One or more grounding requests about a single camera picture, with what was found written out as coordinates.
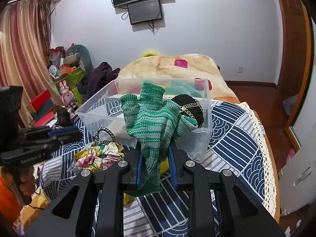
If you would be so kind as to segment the person's left hand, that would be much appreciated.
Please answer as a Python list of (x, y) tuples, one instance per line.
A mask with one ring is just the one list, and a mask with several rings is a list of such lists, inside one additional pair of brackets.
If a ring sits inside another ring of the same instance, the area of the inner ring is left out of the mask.
[(33, 176), (34, 166), (30, 166), (25, 173), (20, 175), (22, 184), (20, 190), (26, 196), (31, 196), (35, 191), (35, 178)]

